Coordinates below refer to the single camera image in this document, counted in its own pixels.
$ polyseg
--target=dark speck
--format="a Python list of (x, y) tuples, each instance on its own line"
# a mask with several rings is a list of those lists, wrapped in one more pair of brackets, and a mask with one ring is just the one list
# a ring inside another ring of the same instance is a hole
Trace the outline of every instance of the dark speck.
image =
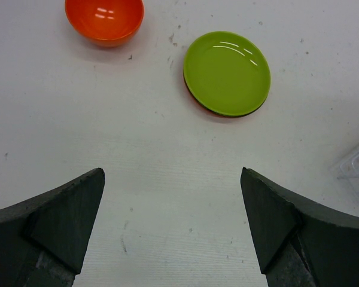
[(124, 242), (124, 235), (121, 235), (121, 246), (122, 246), (122, 249), (124, 250), (124, 253), (127, 253), (126, 245)]
[(169, 37), (170, 44), (173, 44), (174, 33)]

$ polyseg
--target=table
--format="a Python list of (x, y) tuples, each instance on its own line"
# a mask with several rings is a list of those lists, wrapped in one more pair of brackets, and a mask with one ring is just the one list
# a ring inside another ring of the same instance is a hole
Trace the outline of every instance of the table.
[[(215, 117), (185, 88), (186, 49), (213, 30), (269, 63), (247, 117)], [(74, 286), (266, 286), (242, 167), (359, 216), (329, 170), (357, 142), (359, 0), (145, 0), (115, 49), (82, 39), (63, 0), (0, 0), (0, 208), (105, 169)]]

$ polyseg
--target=green plate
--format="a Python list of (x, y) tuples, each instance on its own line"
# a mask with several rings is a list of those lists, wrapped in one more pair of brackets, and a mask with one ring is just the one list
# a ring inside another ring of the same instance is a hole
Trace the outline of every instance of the green plate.
[(254, 112), (270, 90), (270, 69), (260, 50), (230, 32), (195, 40), (185, 56), (184, 78), (201, 105), (228, 117)]

